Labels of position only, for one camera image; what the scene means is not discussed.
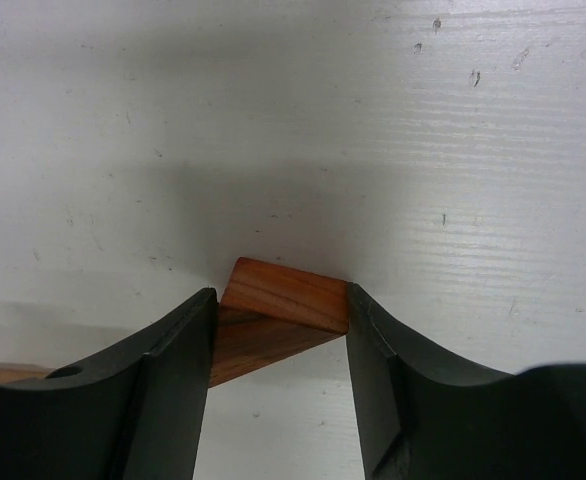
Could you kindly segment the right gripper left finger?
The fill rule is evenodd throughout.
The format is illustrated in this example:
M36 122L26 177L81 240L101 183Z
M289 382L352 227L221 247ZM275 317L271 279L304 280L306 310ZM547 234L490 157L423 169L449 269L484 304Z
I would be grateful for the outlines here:
M218 302L162 319L44 378L0 384L0 479L190 479Z

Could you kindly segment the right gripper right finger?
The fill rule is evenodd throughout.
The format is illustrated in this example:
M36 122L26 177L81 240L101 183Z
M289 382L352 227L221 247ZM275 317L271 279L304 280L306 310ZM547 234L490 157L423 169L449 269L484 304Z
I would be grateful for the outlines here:
M347 287L349 370L369 479L586 479L586 363L509 374Z

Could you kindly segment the long light wood block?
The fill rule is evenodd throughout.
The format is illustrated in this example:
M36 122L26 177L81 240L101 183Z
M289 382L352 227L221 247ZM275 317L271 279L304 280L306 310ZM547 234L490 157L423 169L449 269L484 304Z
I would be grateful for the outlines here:
M1 366L0 367L0 384L45 378L50 369L35 368L29 366Z

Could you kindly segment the red-brown wood triangle block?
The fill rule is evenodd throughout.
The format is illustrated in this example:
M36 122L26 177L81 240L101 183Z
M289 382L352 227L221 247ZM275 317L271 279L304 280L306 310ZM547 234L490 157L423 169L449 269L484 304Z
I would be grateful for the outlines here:
M210 387L346 335L347 282L237 259L218 308Z

